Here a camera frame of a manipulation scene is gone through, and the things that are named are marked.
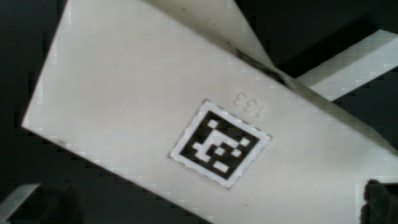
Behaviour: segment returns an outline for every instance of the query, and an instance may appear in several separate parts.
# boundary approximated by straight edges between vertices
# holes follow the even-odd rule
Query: dark background
[[[70,180],[86,223],[207,223],[22,129],[63,8],[61,0],[0,0],[0,200],[20,184]]]

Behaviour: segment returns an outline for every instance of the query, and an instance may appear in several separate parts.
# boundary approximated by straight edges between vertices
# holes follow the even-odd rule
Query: black and white square pattern
[[[207,100],[171,158],[233,187],[269,141],[271,135]]]

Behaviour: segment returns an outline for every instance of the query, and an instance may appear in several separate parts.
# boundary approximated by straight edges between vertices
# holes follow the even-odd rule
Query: white panel
[[[333,101],[397,66],[398,35],[379,30],[297,80]]]

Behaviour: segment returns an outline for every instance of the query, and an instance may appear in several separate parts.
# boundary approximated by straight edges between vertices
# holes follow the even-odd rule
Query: white surface
[[[168,157],[205,99],[274,136],[230,190]],[[398,156],[342,120],[146,2],[70,0],[24,127],[212,223],[359,223]]]
[[[397,66],[398,35],[379,30],[297,80],[333,101]]]

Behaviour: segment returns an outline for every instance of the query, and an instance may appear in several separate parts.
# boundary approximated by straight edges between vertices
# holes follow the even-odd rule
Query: white bar
[[[17,212],[29,196],[33,195],[40,184],[22,185],[0,204],[0,223],[8,223],[8,219]]]
[[[228,167],[228,165],[226,165],[223,162],[217,161],[214,167],[216,167],[224,173],[228,172],[230,167]]]
[[[299,77],[299,81],[333,101],[397,66],[398,35],[379,30]]]

